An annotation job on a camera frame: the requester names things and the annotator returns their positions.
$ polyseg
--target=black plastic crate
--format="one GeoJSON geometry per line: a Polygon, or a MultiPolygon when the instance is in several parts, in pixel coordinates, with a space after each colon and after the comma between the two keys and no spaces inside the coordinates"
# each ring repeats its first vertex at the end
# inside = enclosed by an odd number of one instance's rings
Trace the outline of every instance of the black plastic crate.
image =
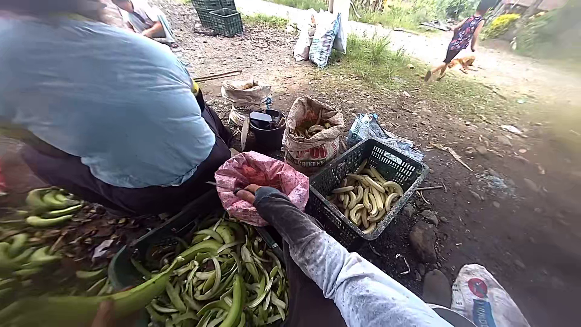
{"type": "Polygon", "coordinates": [[[222,8],[236,10],[236,4],[234,3],[234,0],[220,0],[220,4],[222,5],[222,8]]]}
{"type": "Polygon", "coordinates": [[[355,251],[365,242],[379,237],[414,194],[428,170],[425,163],[416,161],[375,138],[367,138],[309,178],[310,193],[305,212],[317,218],[325,230],[343,246],[355,251]],[[369,234],[364,234],[325,198],[331,190],[340,186],[346,174],[353,173],[365,159],[386,180],[397,182],[404,190],[404,195],[369,234]]]}
{"type": "MultiPolygon", "coordinates": [[[[141,256],[138,259],[143,260],[148,247],[152,244],[177,244],[173,236],[183,237],[192,230],[209,228],[216,220],[207,220],[206,218],[216,212],[224,212],[224,208],[220,198],[218,198],[218,192],[214,189],[190,202],[182,211],[168,219],[158,228],[151,230],[121,248],[111,260],[107,270],[113,288],[122,290],[144,282],[141,273],[131,263],[131,255],[135,250],[138,250],[141,256]]],[[[270,246],[272,252],[281,260],[281,265],[285,266],[282,248],[276,243],[272,235],[264,227],[255,228],[266,244],[270,246]]],[[[137,321],[133,325],[135,327],[146,327],[148,322],[149,314],[144,309],[139,313],[137,321]]]]}
{"type": "Polygon", "coordinates": [[[221,9],[221,0],[192,0],[192,5],[197,8],[209,9],[210,11],[221,9]]]}
{"type": "Polygon", "coordinates": [[[198,13],[198,18],[202,23],[202,26],[207,29],[214,29],[214,17],[210,14],[213,9],[196,8],[196,13],[198,13]]]}
{"type": "Polygon", "coordinates": [[[210,15],[213,18],[216,33],[227,37],[242,33],[242,19],[239,12],[222,8],[211,11],[210,15]]]}

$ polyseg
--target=gray long sleeve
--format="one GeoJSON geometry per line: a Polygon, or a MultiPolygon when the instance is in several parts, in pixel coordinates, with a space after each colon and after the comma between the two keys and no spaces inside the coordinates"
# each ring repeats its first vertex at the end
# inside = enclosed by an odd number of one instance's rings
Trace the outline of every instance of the gray long sleeve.
{"type": "Polygon", "coordinates": [[[349,253],[272,187],[254,206],[289,244],[300,269],[332,299],[348,326],[451,326],[414,293],[357,253],[349,253]]]}

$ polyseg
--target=dark pants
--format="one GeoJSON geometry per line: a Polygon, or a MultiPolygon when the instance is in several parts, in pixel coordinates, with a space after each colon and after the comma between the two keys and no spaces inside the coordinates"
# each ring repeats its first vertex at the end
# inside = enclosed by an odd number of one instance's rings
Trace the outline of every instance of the dark pants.
{"type": "Polygon", "coordinates": [[[213,180],[214,172],[230,158],[230,130],[208,107],[202,111],[202,117],[216,135],[216,143],[193,176],[179,186],[148,186],[139,189],[113,186],[93,176],[80,157],[64,152],[58,156],[49,155],[30,146],[25,146],[21,154],[39,178],[85,201],[134,215],[173,212],[208,191],[212,186],[204,182],[213,180]]]}
{"type": "MultiPolygon", "coordinates": [[[[310,217],[322,228],[321,224],[310,217]]],[[[283,241],[286,275],[289,280],[289,316],[284,327],[343,327],[347,326],[335,303],[323,296],[323,291],[307,277],[289,254],[289,245],[283,241]]]]}

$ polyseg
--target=green vegetation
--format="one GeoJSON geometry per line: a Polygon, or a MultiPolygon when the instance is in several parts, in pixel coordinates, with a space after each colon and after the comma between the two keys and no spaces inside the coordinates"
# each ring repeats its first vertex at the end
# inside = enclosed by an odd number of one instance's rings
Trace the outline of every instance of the green vegetation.
{"type": "MultiPolygon", "coordinates": [[[[328,9],[328,0],[267,0],[299,9],[328,9]]],[[[369,10],[368,2],[353,1],[357,15],[350,11],[349,19],[385,27],[426,31],[419,24],[436,19],[461,19],[474,13],[479,0],[383,0],[380,10],[369,10]]]]}
{"type": "Polygon", "coordinates": [[[581,59],[581,1],[529,18],[517,32],[517,52],[536,58],[578,62],[581,59]]]}
{"type": "Polygon", "coordinates": [[[264,15],[261,13],[255,15],[242,15],[242,21],[248,25],[259,27],[272,27],[279,30],[284,30],[289,20],[276,16],[264,15]]]}
{"type": "Polygon", "coordinates": [[[478,114],[501,115],[512,108],[498,94],[482,83],[448,75],[440,82],[425,84],[427,66],[412,60],[402,49],[389,48],[389,39],[371,39],[350,34],[346,55],[333,53],[328,69],[340,80],[357,80],[376,91],[402,92],[420,90],[422,96],[440,105],[449,106],[467,118],[478,114]]]}
{"type": "Polygon", "coordinates": [[[521,15],[517,13],[508,13],[496,17],[492,23],[482,30],[481,38],[497,38],[504,33],[519,19],[521,15]]]}
{"type": "Polygon", "coordinates": [[[285,5],[289,7],[299,8],[299,9],[310,9],[313,8],[317,12],[320,9],[328,10],[329,3],[327,0],[266,0],[268,2],[278,3],[279,5],[285,5]]]}

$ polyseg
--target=pink woven sack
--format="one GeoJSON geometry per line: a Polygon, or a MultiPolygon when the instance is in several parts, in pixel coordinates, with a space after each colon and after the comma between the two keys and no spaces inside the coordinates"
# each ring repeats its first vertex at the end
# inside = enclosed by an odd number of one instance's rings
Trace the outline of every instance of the pink woven sack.
{"type": "MultiPolygon", "coordinates": [[[[304,210],[309,199],[309,178],[282,161],[258,152],[243,152],[230,158],[214,174],[216,183],[227,187],[246,187],[250,184],[272,186],[288,195],[290,201],[304,210]]],[[[256,212],[252,204],[235,196],[232,191],[218,189],[222,206],[230,216],[253,226],[268,223],[256,212]]]]}

